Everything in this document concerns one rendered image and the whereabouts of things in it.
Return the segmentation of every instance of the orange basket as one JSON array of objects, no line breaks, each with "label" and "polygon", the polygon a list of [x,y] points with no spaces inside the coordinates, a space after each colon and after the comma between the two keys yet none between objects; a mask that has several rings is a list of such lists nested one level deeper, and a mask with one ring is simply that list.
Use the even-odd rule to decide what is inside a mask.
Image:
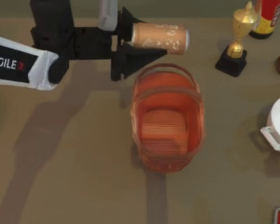
[{"label": "orange basket", "polygon": [[142,162],[155,172],[182,170],[204,137],[199,87],[188,71],[175,64],[156,64],[139,74],[131,117]]}]

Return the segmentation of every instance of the white pot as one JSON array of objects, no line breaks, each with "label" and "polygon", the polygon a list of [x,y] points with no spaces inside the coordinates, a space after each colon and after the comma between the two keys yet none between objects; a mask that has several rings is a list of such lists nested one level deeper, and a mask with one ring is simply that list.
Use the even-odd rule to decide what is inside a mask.
[{"label": "white pot", "polygon": [[274,150],[280,152],[280,99],[273,105],[266,125],[267,127],[261,128],[261,133]]}]

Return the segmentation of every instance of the trophy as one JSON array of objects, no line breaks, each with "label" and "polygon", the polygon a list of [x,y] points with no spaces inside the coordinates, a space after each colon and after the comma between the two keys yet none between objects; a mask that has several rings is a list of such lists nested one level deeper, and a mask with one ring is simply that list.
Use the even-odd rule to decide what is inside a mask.
[{"label": "trophy", "polygon": [[254,11],[251,1],[245,9],[239,9],[233,14],[234,40],[222,53],[216,68],[233,77],[238,77],[247,64],[247,51],[241,43],[241,39],[252,30],[258,15]]}]

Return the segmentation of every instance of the black bottle base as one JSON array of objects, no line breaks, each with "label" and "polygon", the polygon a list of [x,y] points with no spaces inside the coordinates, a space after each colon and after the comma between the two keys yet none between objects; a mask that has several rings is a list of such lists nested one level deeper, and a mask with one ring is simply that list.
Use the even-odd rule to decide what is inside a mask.
[{"label": "black bottle base", "polygon": [[249,35],[250,35],[251,37],[254,37],[254,38],[259,39],[259,40],[267,39],[267,38],[269,38],[272,34],[273,34],[272,32],[269,33],[269,34],[259,34],[259,33],[256,33],[256,32],[254,32],[254,31],[251,31],[251,32],[249,33]]}]

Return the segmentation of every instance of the trophy base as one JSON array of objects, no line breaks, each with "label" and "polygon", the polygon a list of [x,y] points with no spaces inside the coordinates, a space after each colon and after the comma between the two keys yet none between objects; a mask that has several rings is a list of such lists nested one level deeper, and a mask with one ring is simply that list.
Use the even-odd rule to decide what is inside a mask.
[{"label": "trophy base", "polygon": [[240,58],[232,58],[227,54],[227,49],[228,47],[223,51],[219,61],[216,63],[216,69],[233,77],[238,77],[247,64],[247,51],[244,50]]}]

